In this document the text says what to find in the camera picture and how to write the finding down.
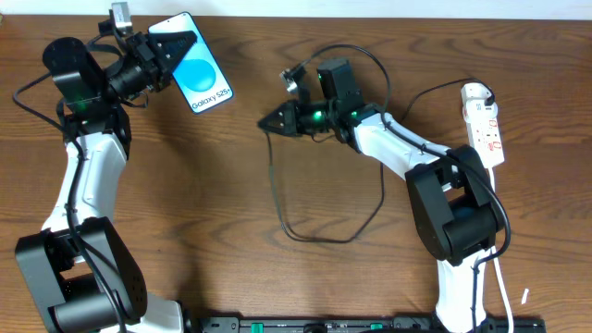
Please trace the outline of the blue Galaxy smartphone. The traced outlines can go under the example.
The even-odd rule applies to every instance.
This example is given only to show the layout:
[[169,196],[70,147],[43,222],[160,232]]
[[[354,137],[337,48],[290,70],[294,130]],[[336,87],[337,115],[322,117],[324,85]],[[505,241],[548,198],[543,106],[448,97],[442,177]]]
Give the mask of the blue Galaxy smartphone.
[[173,72],[173,77],[194,114],[202,114],[233,98],[234,92],[226,76],[189,12],[155,23],[148,31],[195,33],[196,43]]

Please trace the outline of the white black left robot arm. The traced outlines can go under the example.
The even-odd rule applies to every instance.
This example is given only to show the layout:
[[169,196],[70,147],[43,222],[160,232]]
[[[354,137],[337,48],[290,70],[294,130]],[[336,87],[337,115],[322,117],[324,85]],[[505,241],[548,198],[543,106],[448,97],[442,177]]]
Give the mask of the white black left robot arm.
[[130,157],[128,109],[159,92],[196,43],[191,31],[136,33],[115,44],[73,37],[43,52],[61,92],[52,125],[68,165],[42,229],[18,240],[15,257],[50,332],[192,332],[178,301],[146,287],[113,225],[119,178]]

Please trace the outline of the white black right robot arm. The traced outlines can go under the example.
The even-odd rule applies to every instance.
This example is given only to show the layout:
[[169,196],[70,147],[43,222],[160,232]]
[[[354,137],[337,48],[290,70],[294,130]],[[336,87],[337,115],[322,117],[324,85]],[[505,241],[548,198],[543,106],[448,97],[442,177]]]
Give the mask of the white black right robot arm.
[[385,106],[367,103],[346,58],[323,61],[316,74],[323,98],[312,100],[304,63],[281,72],[293,99],[260,119],[265,134],[314,137],[333,132],[356,153],[377,160],[407,187],[416,232],[436,259],[441,328],[476,332],[487,321],[483,270],[506,251],[509,217],[473,145],[451,149],[404,128]]

